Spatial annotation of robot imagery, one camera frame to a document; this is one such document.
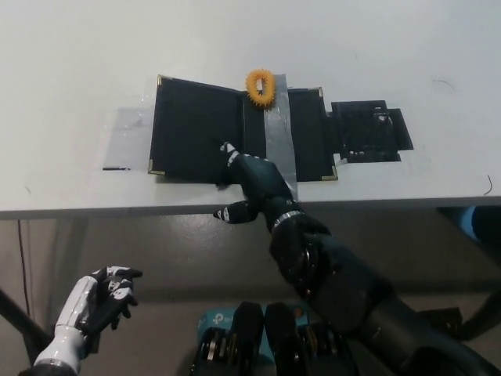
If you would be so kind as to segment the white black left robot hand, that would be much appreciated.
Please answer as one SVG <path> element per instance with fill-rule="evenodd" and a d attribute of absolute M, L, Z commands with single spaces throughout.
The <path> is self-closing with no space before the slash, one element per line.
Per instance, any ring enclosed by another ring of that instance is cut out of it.
<path fill-rule="evenodd" d="M 83 338 L 93 338 L 105 328 L 117 329 L 122 317 L 131 316 L 137 306 L 134 280 L 142 271 L 124 266 L 107 266 L 83 276 L 74 285 L 54 328 L 54 335 L 75 330 Z"/>

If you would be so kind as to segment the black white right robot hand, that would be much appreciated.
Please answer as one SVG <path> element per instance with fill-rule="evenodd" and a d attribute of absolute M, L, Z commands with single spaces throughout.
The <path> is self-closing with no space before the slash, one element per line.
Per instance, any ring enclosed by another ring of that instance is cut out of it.
<path fill-rule="evenodd" d="M 240 185 L 245 199 L 217 209 L 213 216 L 228 224 L 253 222 L 263 214 L 272 232 L 296 215 L 303 215 L 300 205 L 276 165 L 264 158 L 240 153 L 231 143 L 220 147 L 225 155 L 222 175 L 228 183 Z"/>

